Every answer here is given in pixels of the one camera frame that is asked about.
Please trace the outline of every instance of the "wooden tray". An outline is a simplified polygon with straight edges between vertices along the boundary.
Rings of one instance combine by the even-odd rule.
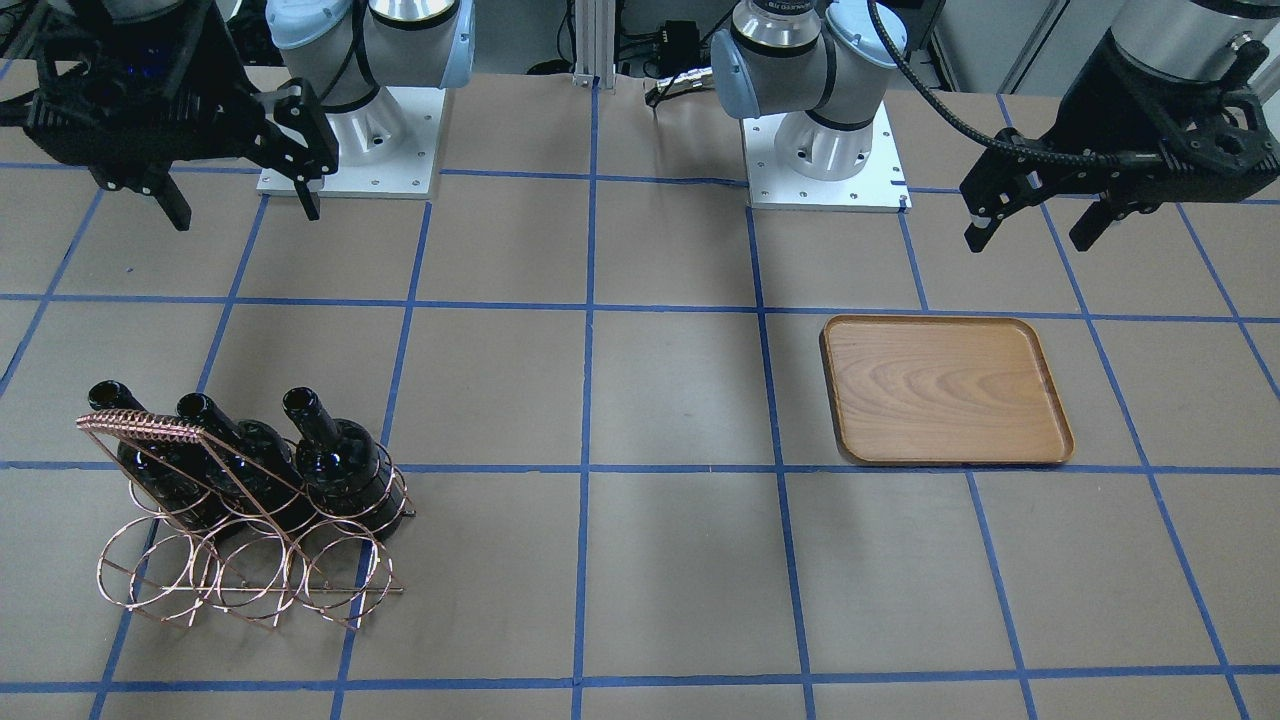
[[[1065,462],[1075,439],[1012,318],[838,315],[822,332],[840,441],[864,462]]]

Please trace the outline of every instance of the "tray rim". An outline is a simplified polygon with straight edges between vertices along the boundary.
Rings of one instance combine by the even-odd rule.
[[[954,459],[954,460],[937,460],[937,459],[911,459],[911,457],[876,457],[870,454],[859,454],[854,450],[851,438],[845,432],[844,416],[840,413],[840,383],[836,382],[835,365],[832,364],[832,350],[828,337],[831,331],[836,325],[849,324],[849,323],[868,323],[868,324],[919,324],[919,325],[974,325],[974,324],[989,324],[989,325],[1010,325],[1021,332],[1029,341],[1033,360],[1036,361],[1039,372],[1041,379],[1044,384],[1044,392],[1048,396],[1051,413],[1059,427],[1059,434],[1062,438],[1062,452],[1053,456],[1050,460],[989,460],[989,459]],[[895,314],[877,314],[877,313],[849,313],[833,315],[822,327],[822,350],[823,350],[823,363],[827,370],[827,387],[831,393],[832,410],[836,419],[836,429],[840,436],[840,445],[852,456],[854,460],[859,462],[867,462],[873,465],[916,465],[916,466],[950,466],[950,465],[1061,465],[1075,455],[1075,433],[1071,430],[1071,423],[1066,416],[1066,409],[1062,407],[1062,398],[1057,392],[1057,383],[1053,380],[1053,373],[1048,364],[1048,357],[1044,356],[1044,346],[1041,342],[1039,333],[1030,323],[1023,320],[1021,318],[1012,316],[991,316],[991,315],[895,315]]]

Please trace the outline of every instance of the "brown tray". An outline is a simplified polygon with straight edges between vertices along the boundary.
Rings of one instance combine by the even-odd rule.
[[[822,340],[840,441],[858,460],[1065,462],[1075,450],[1021,320],[838,315]]]

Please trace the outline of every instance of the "bottle neck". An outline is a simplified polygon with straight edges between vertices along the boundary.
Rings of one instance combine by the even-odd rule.
[[[284,395],[284,413],[297,425],[302,438],[316,447],[334,450],[342,439],[338,424],[324,409],[315,391],[297,387]]]
[[[182,396],[178,416],[205,428],[225,443],[239,445],[243,439],[236,423],[207,395],[192,392]]]
[[[102,380],[93,386],[88,391],[88,406],[93,410],[146,410],[118,380]]]

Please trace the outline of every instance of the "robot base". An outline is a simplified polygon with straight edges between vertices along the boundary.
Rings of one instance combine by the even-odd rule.
[[[436,161],[444,119],[445,91],[436,87],[388,87],[404,111],[408,135],[396,152],[367,164],[344,163],[339,146],[338,172],[325,176],[315,188],[320,197],[383,197],[430,200],[434,196]],[[275,170],[262,170],[257,181],[262,195],[294,195],[293,181]]]
[[[881,104],[876,111],[876,145],[861,172],[845,181],[818,181],[792,170],[777,155],[774,136],[786,115],[742,120],[742,145],[751,208],[762,210],[840,210],[897,213],[910,210],[902,163]]]

